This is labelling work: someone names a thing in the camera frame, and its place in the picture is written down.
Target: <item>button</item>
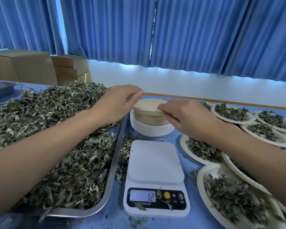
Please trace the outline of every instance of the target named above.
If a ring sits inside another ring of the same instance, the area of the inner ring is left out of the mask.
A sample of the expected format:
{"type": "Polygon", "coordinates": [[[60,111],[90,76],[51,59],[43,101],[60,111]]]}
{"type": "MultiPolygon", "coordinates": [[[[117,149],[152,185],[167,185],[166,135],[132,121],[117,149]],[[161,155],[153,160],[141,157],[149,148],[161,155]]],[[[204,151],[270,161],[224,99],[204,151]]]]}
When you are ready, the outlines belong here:
{"type": "Polygon", "coordinates": [[[164,197],[166,199],[170,199],[170,193],[169,192],[164,192],[164,197]]]}
{"type": "Polygon", "coordinates": [[[182,193],[179,193],[179,194],[178,194],[178,198],[179,198],[180,200],[183,200],[183,199],[184,199],[183,194],[182,194],[182,193]]]}

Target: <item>white scale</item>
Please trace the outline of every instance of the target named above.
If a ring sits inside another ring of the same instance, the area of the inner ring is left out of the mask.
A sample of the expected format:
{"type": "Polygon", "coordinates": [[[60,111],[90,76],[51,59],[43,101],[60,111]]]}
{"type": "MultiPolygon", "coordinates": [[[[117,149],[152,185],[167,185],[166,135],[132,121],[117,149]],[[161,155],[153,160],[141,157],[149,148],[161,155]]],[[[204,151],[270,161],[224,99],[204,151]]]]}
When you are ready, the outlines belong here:
{"type": "Polygon", "coordinates": [[[184,173],[173,144],[133,141],[123,198],[126,213],[138,217],[185,217],[190,212],[190,202],[183,181],[184,173]],[[136,208],[136,204],[146,210],[136,208]]]}

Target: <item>tabletop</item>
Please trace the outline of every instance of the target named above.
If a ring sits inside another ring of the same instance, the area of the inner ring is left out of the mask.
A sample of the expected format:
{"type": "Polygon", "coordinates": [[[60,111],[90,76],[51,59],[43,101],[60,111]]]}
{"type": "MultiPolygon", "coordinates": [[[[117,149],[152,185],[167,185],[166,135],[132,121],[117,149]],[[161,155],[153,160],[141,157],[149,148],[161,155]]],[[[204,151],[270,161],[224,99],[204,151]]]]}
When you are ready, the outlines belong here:
{"type": "MultiPolygon", "coordinates": [[[[46,89],[48,86],[41,84],[26,84],[15,86],[15,92],[12,95],[3,97],[0,99],[0,103],[7,101],[11,98],[19,98],[19,94],[25,89],[27,86],[33,88],[36,92],[42,91],[46,89]]],[[[164,99],[166,101],[172,98],[158,97],[158,96],[143,96],[143,98],[157,98],[164,99]]],[[[241,105],[233,105],[239,107],[245,107],[250,111],[256,110],[272,110],[278,114],[286,117],[286,110],[282,109],[270,109],[270,108],[261,108],[261,107],[253,107],[253,106],[241,106],[241,105]]],[[[53,218],[46,217],[42,224],[38,224],[38,217],[28,216],[22,214],[5,214],[0,217],[0,229],[92,229],[92,228],[104,228],[104,229],[126,229],[126,228],[199,228],[199,229],[222,229],[220,223],[212,216],[207,207],[202,201],[202,198],[198,192],[197,185],[193,184],[187,174],[189,175],[193,169],[199,170],[202,168],[202,164],[195,161],[194,159],[186,156],[187,154],[183,151],[180,146],[179,140],[181,133],[176,129],[163,137],[159,138],[151,138],[140,135],[130,125],[130,121],[128,120],[126,125],[125,134],[131,134],[135,139],[139,140],[152,140],[152,141],[164,141],[172,143],[176,149],[180,159],[180,163],[182,165],[185,179],[184,183],[187,188],[188,197],[191,204],[190,213],[183,219],[159,219],[159,218],[147,218],[144,220],[143,218],[134,217],[133,222],[137,222],[138,225],[134,225],[129,220],[129,216],[124,211],[123,207],[123,194],[124,194],[124,186],[125,181],[122,181],[121,184],[119,182],[114,181],[112,192],[107,204],[104,208],[86,218],[76,218],[76,219],[66,219],[66,218],[53,218]]]]}

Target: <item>black control panel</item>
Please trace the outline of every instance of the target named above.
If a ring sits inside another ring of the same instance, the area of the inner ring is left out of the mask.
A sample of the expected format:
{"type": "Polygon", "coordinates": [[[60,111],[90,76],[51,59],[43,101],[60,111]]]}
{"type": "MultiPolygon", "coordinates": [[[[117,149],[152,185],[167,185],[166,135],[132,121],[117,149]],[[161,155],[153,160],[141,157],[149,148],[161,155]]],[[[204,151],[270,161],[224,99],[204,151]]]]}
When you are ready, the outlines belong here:
{"type": "Polygon", "coordinates": [[[186,202],[182,191],[157,190],[146,188],[129,188],[127,191],[127,204],[130,207],[142,205],[144,208],[184,210],[186,202]]]}

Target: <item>curtain fold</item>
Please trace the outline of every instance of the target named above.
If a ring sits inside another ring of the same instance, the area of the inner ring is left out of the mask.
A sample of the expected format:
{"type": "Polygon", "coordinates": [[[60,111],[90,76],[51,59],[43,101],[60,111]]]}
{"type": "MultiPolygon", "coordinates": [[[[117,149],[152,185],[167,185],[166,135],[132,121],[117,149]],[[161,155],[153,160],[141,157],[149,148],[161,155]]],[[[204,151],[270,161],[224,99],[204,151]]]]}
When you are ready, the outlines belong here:
{"type": "Polygon", "coordinates": [[[61,0],[68,53],[149,66],[156,0],[61,0]]]}
{"type": "Polygon", "coordinates": [[[157,0],[150,67],[220,74],[249,0],[157,0]]]}
{"type": "Polygon", "coordinates": [[[252,0],[223,74],[286,82],[286,0],[252,0]]]}
{"type": "Polygon", "coordinates": [[[55,0],[0,0],[0,49],[64,54],[55,0]]]}

